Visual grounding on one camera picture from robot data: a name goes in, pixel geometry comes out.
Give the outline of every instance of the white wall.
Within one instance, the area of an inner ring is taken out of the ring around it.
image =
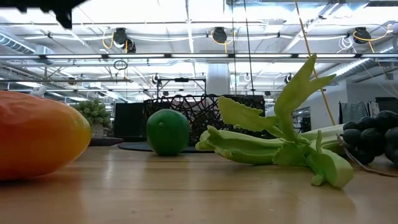
[[[339,114],[339,101],[342,103],[348,102],[346,82],[339,82],[337,86],[326,86],[325,95],[328,100],[328,104],[335,120],[338,124]],[[326,109],[323,97],[320,91],[312,94],[308,99],[299,106],[300,108],[310,107],[311,109],[311,129],[324,128],[332,125],[328,111]]]
[[[383,87],[394,93],[394,90],[389,85],[383,85]],[[376,97],[393,97],[378,84],[349,84],[347,85],[348,103],[358,103],[360,101],[368,102],[376,101]]]

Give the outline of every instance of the lime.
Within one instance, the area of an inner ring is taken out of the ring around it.
[[[178,111],[162,109],[149,117],[147,142],[160,156],[176,156],[189,142],[187,118]]]

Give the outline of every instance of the potted plant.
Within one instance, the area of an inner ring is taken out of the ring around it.
[[[74,106],[89,122],[91,126],[91,137],[102,138],[104,128],[111,128],[111,114],[105,110],[105,105],[100,104],[99,99],[92,101],[82,101]]]

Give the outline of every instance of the black woven basket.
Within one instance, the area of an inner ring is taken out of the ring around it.
[[[161,109],[171,109],[184,114],[190,123],[191,146],[199,141],[200,135],[207,130],[208,125],[212,125],[217,129],[235,131],[259,138],[274,138],[274,136],[270,135],[267,131],[252,132],[245,129],[234,129],[232,125],[224,124],[221,119],[220,111],[218,110],[217,97],[216,95],[175,95],[146,100],[144,102],[144,117],[147,121],[152,114]],[[231,98],[246,106],[264,110],[264,98],[262,96],[253,98],[252,96],[225,95],[225,97]]]

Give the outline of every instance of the wooden table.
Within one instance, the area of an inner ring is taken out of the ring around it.
[[[344,190],[303,167],[215,154],[89,148],[50,175],[0,185],[0,223],[398,223],[398,179],[357,171]]]

